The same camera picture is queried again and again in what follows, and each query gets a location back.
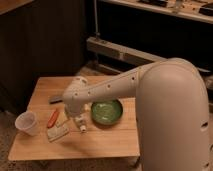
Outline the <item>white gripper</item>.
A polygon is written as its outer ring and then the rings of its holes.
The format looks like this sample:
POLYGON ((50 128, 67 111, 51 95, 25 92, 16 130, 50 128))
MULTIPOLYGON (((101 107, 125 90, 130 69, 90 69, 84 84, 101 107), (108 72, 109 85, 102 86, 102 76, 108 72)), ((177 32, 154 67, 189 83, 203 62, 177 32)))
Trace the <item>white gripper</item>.
POLYGON ((85 111, 91 110, 91 103, 85 104, 84 109, 74 110, 69 107, 65 107, 65 114, 67 115, 68 118, 78 117, 79 115, 83 114, 85 111))

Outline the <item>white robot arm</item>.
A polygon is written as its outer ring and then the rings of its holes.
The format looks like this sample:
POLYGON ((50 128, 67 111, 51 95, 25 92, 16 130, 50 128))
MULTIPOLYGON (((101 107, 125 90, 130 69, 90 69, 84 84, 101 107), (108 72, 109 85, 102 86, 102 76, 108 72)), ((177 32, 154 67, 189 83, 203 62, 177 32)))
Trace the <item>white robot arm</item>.
POLYGON ((209 102, 190 62, 171 58, 103 82, 74 80, 63 94, 74 117, 86 103, 133 97, 143 171, 210 171, 209 102))

